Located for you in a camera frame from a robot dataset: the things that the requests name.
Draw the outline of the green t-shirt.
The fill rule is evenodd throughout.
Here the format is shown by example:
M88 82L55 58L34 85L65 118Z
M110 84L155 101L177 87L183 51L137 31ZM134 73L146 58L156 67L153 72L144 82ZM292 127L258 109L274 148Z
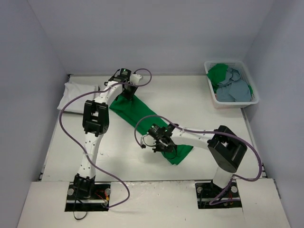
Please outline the green t-shirt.
M131 100L128 100L120 95L110 105L110 109L131 126L135 127L138 124L136 130L142 135L146 134L153 124L156 124L159 127L168 126L168 124L159 117L150 117L141 120L148 115L155 115L156 113L136 96L133 96ZM168 162L170 162L170 164L178 165L186 158L192 149L193 147L189 145L179 145L177 150L172 153L162 152L161 154Z

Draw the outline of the white t-shirt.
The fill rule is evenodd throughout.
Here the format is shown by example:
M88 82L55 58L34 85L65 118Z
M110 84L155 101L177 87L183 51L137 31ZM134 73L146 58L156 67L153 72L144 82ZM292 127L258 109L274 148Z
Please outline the white t-shirt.
M74 82L65 83L63 97L61 98L57 109L62 110L63 107L74 98L95 91L95 86L96 85L83 85ZM86 100L94 100L95 95L96 94L89 94L77 99L65 109L65 112L82 114Z

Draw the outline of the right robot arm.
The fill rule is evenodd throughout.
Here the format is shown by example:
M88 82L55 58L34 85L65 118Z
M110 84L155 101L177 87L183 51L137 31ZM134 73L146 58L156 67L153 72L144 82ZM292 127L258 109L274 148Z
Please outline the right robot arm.
M227 185L247 151L247 146L241 141L220 134L199 133L198 130L178 128L169 124L160 127L153 124L147 134L141 137L141 147L151 147L154 152L176 152L178 146L209 150L218 165L210 184L211 192L220 196L227 191Z

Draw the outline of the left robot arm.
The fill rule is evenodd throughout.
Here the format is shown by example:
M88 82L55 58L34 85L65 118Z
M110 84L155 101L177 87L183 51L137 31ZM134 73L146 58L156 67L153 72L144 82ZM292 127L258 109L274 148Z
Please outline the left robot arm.
M136 92L142 76L128 69L121 69L118 76L111 77L106 83L105 91L94 100L87 100L84 105L82 126L85 131L86 153L74 178L74 187L84 199L95 194L95 167L99 145L109 128L109 106L119 95L131 99Z

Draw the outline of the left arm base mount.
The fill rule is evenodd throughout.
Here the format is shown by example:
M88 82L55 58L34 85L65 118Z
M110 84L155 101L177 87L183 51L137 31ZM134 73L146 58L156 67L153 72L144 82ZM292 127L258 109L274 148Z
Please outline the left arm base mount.
M65 212L108 211L110 194L110 183L97 183L88 194L77 190L70 183L67 190Z

